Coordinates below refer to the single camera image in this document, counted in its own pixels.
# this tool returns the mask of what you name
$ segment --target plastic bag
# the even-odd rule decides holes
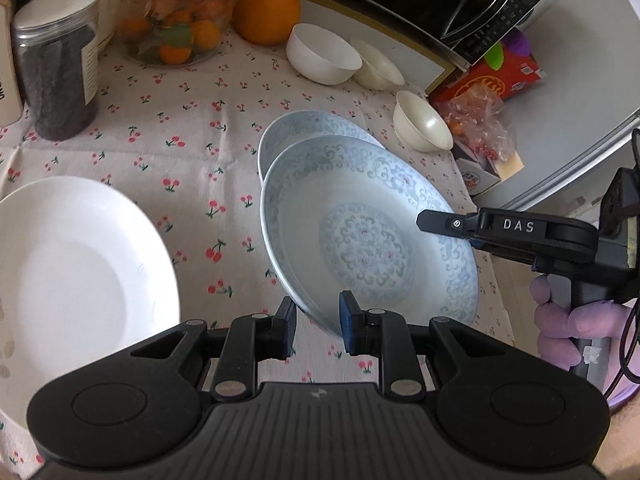
[[[508,160],[515,153],[515,138],[504,103],[482,83],[435,107],[453,136],[477,155]]]

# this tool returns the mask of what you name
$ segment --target gloved hand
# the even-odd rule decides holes
[[[531,282],[529,291],[538,307],[534,314],[536,326],[540,329],[538,352],[540,358],[564,370],[577,365],[582,356],[569,337],[581,339],[611,338],[609,367],[604,389],[606,390],[620,370],[618,351],[620,337],[631,312],[629,307],[613,301],[597,301],[574,309],[569,314],[564,308],[551,301],[551,288],[546,276],[539,276]],[[627,349],[635,329],[631,326],[627,338]],[[637,349],[629,363],[630,370],[640,374],[640,349]],[[627,400],[639,385],[623,377],[609,396],[608,402],[614,407]]]

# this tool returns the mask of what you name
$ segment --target floor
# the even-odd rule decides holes
[[[495,277],[507,309],[516,347],[529,354],[538,355],[536,342],[538,329],[533,322],[536,303],[529,294],[529,283],[538,274],[529,266],[492,256]]]

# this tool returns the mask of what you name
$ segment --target tablecloth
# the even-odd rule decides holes
[[[229,32],[219,55],[191,68],[140,66],[109,47],[99,70],[100,112],[79,136],[59,143],[38,138],[28,110],[0,130],[5,192],[41,178],[78,175],[126,194],[168,248],[183,319],[225,327],[235,317],[279,306],[284,290],[260,230],[257,148],[268,124],[289,110],[321,109],[359,124],[428,178],[456,212],[475,210],[449,152],[421,154],[398,140],[393,91],[367,91],[352,80],[334,87],[313,83],[293,70],[283,47],[252,46]],[[3,167],[19,144],[13,167]],[[480,252],[476,263],[474,327],[511,343],[492,264]],[[300,312],[294,350],[286,362],[262,362],[259,380],[377,381],[375,358],[345,354],[341,340]],[[0,456],[23,477],[42,462],[27,432],[4,415]]]

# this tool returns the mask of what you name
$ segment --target white plate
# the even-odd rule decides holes
[[[478,271],[468,242],[423,233],[423,209],[451,212],[431,183],[391,153],[359,139],[322,136],[276,159],[260,200],[271,262],[293,300],[340,334],[338,295],[388,308],[408,323],[433,316],[471,324]]]
[[[39,180],[0,202],[0,408],[26,427],[45,383],[180,323],[153,224],[93,180]]]
[[[362,139],[382,146],[369,132],[357,124],[321,110],[297,110],[278,117],[267,126],[258,145],[258,176],[260,182],[271,164],[286,148],[300,140],[322,135],[342,135]]]

